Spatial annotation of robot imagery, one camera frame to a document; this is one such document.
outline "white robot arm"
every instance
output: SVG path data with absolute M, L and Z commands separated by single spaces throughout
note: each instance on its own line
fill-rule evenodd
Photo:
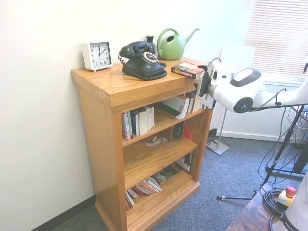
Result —
M 206 72 L 200 78 L 197 94 L 201 97 L 208 94 L 230 111 L 245 113 L 308 104 L 308 79 L 295 90 L 269 93 L 265 88 L 262 74 L 257 69 L 244 69 L 231 79 L 228 69 L 217 60 L 212 61 L 207 67 L 199 67 Z M 208 98 L 204 102 L 209 108 L 211 103 Z
M 205 70 L 197 87 L 202 103 L 212 108 L 214 102 L 236 113 L 258 111 L 267 108 L 288 107 L 308 104 L 308 79 L 296 90 L 269 93 L 261 72 L 248 68 L 240 71 L 233 79 L 224 65 L 213 60 Z M 298 230 L 308 227 L 308 173 L 306 173 L 297 195 L 280 221 L 273 225 L 274 231 Z

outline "window blinds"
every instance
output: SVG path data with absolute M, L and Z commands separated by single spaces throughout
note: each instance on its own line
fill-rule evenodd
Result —
M 306 78 L 308 0 L 255 0 L 244 45 L 256 47 L 253 68 Z

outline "bookshelf top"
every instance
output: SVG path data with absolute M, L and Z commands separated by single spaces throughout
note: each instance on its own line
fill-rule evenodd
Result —
M 125 112 L 195 90 L 193 83 L 197 82 L 196 80 L 171 72 L 172 66 L 184 61 L 196 65 L 206 64 L 184 57 L 174 61 L 162 60 L 167 64 L 165 69 L 168 74 L 153 81 L 141 81 L 125 75 L 122 72 L 122 64 L 115 64 L 112 69 L 97 72 L 84 68 L 74 69 L 72 77 L 79 88 L 86 90 L 113 111 Z

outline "blue carpet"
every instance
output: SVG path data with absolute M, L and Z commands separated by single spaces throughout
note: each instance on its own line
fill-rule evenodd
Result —
M 205 152 L 200 174 L 200 190 L 157 224 L 152 231 L 224 231 L 248 204 L 249 201 L 241 200 L 218 201 L 216 196 L 252 196 L 253 190 L 258 190 L 259 184 L 263 182 L 258 175 L 259 164 L 274 142 L 235 138 L 224 140 L 230 145 L 230 149 L 221 156 L 208 149 Z M 297 149 L 293 149 L 287 159 L 294 157 L 296 152 Z M 263 177 L 266 176 L 265 163 L 260 168 Z M 272 174 L 270 182 L 274 181 L 274 176 L 275 174 Z M 280 181 L 289 175 L 278 176 L 277 181 Z M 277 187 L 283 189 L 290 185 L 298 189 L 301 180 L 302 176 L 295 174 L 279 183 Z M 53 231 L 107 230 L 95 208 L 91 207 Z

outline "wooden bookshelf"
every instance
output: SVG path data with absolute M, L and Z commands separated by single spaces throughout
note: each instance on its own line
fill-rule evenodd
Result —
M 142 230 L 151 224 L 151 220 L 168 211 L 173 204 L 178 204 L 192 192 L 199 189 L 191 175 L 183 170 L 166 180 L 161 186 L 162 191 L 151 196 L 140 195 L 134 200 L 134 207 L 127 212 L 128 230 Z
M 125 190 L 162 170 L 194 150 L 198 145 L 182 137 L 148 147 L 139 141 L 124 148 Z
M 171 72 L 172 66 L 184 61 L 205 64 L 187 58 L 164 61 L 168 75 L 154 81 L 139 81 L 123 74 L 121 64 L 97 72 L 72 70 L 87 140 L 95 207 L 111 231 L 150 230 L 200 187 L 198 181 L 212 110 L 188 113 L 183 120 L 177 120 L 156 108 L 155 127 L 130 141 L 122 139 L 122 112 L 195 90 L 196 80 Z M 151 147 L 142 141 L 184 120 L 193 141 L 180 138 Z M 192 150 L 190 174 L 180 171 L 164 182 L 162 192 L 141 196 L 126 212 L 126 189 Z
M 156 121 L 156 125 L 151 128 L 148 132 L 146 132 L 143 135 L 140 136 L 133 136 L 133 139 L 131 140 L 125 140 L 123 139 L 123 147 L 126 147 L 134 142 L 140 141 L 148 136 L 151 136 L 155 133 L 158 133 L 170 126 L 176 125 L 186 119 L 189 119 L 191 117 L 196 116 L 197 114 L 200 114 L 204 112 L 203 109 L 200 109 L 196 112 L 193 113 L 187 113 L 185 118 L 183 119 L 176 119 L 174 116 L 170 115 L 168 112 L 165 112 L 164 110 L 160 109 L 160 108 L 155 108 L 154 110 L 154 114 L 155 114 L 155 121 Z

